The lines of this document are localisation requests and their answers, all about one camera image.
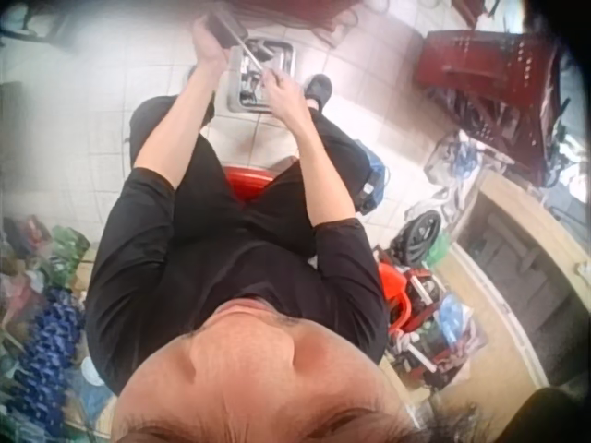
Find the person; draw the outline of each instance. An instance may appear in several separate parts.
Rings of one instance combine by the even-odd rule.
[[[315,76],[303,93],[264,73],[300,158],[243,204],[199,134],[227,52],[203,19],[192,32],[198,65],[183,92],[131,118],[133,169],[90,281],[88,345],[118,395],[113,438],[369,441],[410,429],[376,365],[388,313],[352,200],[368,159],[322,114],[331,82]]]

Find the red chair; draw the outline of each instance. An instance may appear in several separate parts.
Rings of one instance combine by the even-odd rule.
[[[274,175],[267,171],[257,169],[226,166],[225,173],[234,190],[235,195],[243,201],[250,201],[256,198],[268,185]],[[378,265],[381,284],[384,288],[384,298],[390,311],[400,305],[400,315],[390,325],[388,332],[392,334],[396,329],[401,329],[411,316],[411,305],[406,294],[406,277],[398,270],[387,263]]]

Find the black pants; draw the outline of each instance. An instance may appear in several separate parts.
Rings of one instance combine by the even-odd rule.
[[[133,113],[129,137],[132,165],[175,99],[155,97],[142,103]],[[212,115],[212,111],[210,107],[208,114]],[[316,110],[310,111],[332,164],[354,198],[370,175],[366,154],[325,116]],[[176,190],[174,226],[173,242],[176,244],[197,241],[229,228],[246,227],[257,236],[303,257],[316,254],[299,162],[277,176],[259,197],[245,205],[236,199],[210,142],[201,135],[187,173]]]

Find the metal tray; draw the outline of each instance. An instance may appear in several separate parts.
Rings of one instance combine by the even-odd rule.
[[[249,42],[260,42],[275,52],[272,60],[263,63],[263,66],[279,69],[291,77],[294,76],[296,71],[296,49],[292,44],[266,38],[247,39],[246,43],[248,44]],[[269,113],[271,110],[264,100],[264,95],[256,104],[244,102],[241,99],[243,78],[247,73],[248,60],[248,57],[246,57],[241,48],[235,48],[235,52],[233,51],[230,60],[228,109],[233,113]]]

